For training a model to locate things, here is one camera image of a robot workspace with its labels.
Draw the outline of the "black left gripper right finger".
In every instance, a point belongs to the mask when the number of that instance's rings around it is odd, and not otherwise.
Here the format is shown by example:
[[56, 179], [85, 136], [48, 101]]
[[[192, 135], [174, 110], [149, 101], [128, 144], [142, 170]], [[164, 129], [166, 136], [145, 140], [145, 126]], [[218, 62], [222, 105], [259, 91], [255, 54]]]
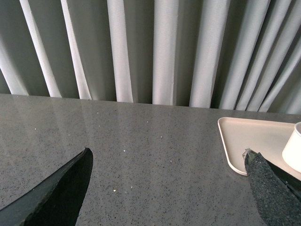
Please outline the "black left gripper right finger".
[[250, 148], [242, 156], [262, 220], [269, 226], [299, 226], [301, 181]]

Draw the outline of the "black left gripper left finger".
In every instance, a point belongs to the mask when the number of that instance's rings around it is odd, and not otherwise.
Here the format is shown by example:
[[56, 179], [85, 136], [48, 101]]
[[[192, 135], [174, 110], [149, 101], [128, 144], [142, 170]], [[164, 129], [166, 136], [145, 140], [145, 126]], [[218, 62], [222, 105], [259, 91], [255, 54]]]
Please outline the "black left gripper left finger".
[[74, 226], [89, 186], [89, 148], [0, 211], [2, 226]]

